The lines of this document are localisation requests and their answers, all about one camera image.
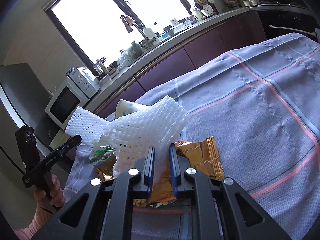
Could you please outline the person's left hand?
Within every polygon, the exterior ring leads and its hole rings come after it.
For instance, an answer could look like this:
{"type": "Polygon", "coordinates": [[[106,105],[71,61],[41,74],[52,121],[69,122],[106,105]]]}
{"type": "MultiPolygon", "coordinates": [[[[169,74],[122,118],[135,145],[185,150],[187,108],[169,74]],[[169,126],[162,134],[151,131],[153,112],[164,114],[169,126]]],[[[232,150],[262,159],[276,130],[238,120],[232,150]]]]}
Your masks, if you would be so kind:
{"type": "Polygon", "coordinates": [[[60,181],[54,174],[51,174],[50,183],[45,182],[42,185],[36,185],[34,198],[40,208],[49,212],[60,209],[66,202],[66,197],[60,187],[60,181]]]}

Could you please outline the pink sleeve left forearm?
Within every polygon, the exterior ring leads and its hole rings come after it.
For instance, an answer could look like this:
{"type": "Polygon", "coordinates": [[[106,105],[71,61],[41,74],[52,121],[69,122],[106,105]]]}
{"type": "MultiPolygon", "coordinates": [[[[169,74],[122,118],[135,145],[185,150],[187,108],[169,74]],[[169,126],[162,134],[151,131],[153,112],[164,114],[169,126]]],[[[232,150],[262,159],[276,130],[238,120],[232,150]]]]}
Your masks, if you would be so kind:
{"type": "Polygon", "coordinates": [[[53,215],[47,212],[45,209],[37,205],[36,212],[33,220],[26,228],[14,230],[15,235],[18,239],[28,240],[32,239],[32,237],[40,230],[40,228],[46,224],[53,215]]]}

